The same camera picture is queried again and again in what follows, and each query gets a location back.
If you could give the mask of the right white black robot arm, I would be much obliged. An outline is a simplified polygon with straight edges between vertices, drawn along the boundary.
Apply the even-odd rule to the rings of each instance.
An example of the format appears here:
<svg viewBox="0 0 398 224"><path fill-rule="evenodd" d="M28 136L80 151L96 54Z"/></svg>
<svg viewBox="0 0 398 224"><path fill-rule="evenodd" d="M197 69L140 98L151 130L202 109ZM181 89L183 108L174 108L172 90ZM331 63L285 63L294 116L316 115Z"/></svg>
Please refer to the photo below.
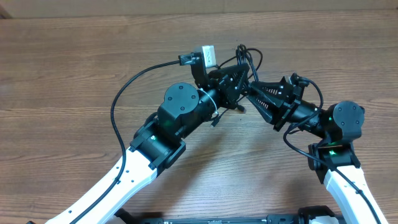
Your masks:
<svg viewBox="0 0 398 224"><path fill-rule="evenodd" d="M340 207L346 223L386 223L364 179L353 142L362 135L365 110L353 101L323 109L303 100L305 87L314 81L293 74L279 82L252 82L247 98L263 119L280 131L283 141L308 159L308 166Z"/></svg>

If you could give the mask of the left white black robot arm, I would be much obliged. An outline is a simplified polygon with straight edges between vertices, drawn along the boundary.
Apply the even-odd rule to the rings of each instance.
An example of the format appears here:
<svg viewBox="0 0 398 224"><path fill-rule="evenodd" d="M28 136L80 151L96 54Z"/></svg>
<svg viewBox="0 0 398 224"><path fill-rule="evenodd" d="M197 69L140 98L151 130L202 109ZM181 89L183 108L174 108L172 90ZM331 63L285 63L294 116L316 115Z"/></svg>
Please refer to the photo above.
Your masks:
<svg viewBox="0 0 398 224"><path fill-rule="evenodd" d="M164 101L136 131L122 157L87 193L49 223L111 223L138 191L151 184L185 152L184 139L219 108L237 108L248 88L248 64L213 70L207 83L175 83Z"/></svg>

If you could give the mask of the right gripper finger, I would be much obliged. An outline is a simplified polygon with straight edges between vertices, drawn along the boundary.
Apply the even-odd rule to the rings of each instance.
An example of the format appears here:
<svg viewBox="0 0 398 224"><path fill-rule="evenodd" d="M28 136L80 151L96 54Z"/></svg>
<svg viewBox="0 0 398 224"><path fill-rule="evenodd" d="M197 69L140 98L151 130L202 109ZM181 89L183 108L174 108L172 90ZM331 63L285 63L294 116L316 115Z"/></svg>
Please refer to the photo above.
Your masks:
<svg viewBox="0 0 398 224"><path fill-rule="evenodd" d="M256 82L250 84L251 90L259 90L261 93L271 94L275 96L288 95L293 89L293 84L290 83L287 77L282 77L279 82Z"/></svg>
<svg viewBox="0 0 398 224"><path fill-rule="evenodd" d="M247 96L247 99L267 123L276 123L279 120L284 104L283 97L270 93L252 93Z"/></svg>

